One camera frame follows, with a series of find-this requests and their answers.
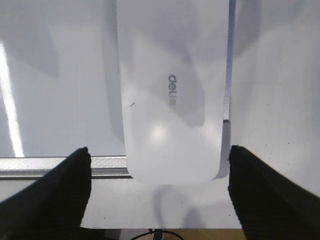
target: deli logo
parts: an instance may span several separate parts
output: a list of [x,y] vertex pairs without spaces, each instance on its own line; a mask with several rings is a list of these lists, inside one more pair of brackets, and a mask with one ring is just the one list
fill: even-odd
[[175,110],[177,105],[177,78],[175,75],[170,75],[168,77],[168,80],[169,80],[168,106],[172,110]]

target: white surface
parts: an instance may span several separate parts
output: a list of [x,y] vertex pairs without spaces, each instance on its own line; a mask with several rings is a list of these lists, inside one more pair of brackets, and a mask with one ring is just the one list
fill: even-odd
[[135,179],[185,184],[217,175],[228,9],[225,0],[117,2],[126,160]]
[[[318,196],[319,12],[318,0],[237,1],[231,105],[232,143]],[[165,186],[94,180],[82,225],[240,228],[228,181]],[[2,199],[26,185],[11,183],[0,182]]]
[[0,6],[0,157],[125,155],[115,2]]

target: black cable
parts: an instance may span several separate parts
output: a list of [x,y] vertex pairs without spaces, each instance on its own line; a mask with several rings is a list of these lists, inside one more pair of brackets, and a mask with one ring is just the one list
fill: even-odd
[[177,238],[179,238],[180,240],[184,240],[183,237],[180,236],[179,234],[177,234],[177,233],[175,233],[173,231],[167,231],[167,230],[156,230],[156,231],[145,232],[143,234],[135,236],[134,238],[131,238],[131,240],[136,240],[136,239],[142,238],[144,236],[147,236],[147,235],[150,235],[150,234],[155,234],[155,233],[172,234],[172,235],[176,236]]

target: white table surface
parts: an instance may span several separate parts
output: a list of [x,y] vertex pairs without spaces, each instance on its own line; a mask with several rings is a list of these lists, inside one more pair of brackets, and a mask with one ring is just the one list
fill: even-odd
[[[238,0],[231,143],[320,195],[320,1]],[[87,228],[240,228],[229,178],[202,185],[92,181]],[[31,181],[1,181],[0,200]]]

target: wooden floor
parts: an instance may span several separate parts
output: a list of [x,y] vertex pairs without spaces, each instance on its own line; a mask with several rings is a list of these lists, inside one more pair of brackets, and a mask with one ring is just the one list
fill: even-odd
[[[166,229],[179,234],[184,240],[246,240],[242,229]],[[179,240],[165,234],[164,240]]]

